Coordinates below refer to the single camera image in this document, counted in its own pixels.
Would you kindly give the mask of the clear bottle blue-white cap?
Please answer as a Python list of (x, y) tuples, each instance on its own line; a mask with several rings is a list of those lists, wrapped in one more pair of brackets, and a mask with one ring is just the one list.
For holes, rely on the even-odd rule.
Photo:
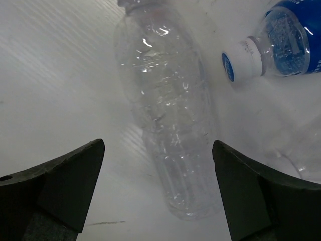
[(115, 59), (133, 118), (170, 212), (182, 220), (217, 213), (211, 99), (199, 46), (166, 1), (118, 1)]

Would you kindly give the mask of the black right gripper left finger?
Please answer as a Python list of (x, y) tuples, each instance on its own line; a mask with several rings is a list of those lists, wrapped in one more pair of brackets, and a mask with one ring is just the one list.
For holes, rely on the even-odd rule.
[(102, 139), (1, 177), (1, 240), (76, 240), (105, 153)]

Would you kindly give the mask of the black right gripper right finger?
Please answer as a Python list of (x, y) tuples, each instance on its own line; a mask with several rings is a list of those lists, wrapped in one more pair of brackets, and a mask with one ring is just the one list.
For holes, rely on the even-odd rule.
[(279, 172), (214, 141), (232, 240), (320, 240), (320, 184)]

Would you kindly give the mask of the blue label plastic bottle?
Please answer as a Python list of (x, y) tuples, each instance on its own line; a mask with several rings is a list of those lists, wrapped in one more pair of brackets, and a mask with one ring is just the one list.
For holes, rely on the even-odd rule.
[(222, 52), (231, 82), (320, 72), (320, 1), (279, 1), (257, 31)]

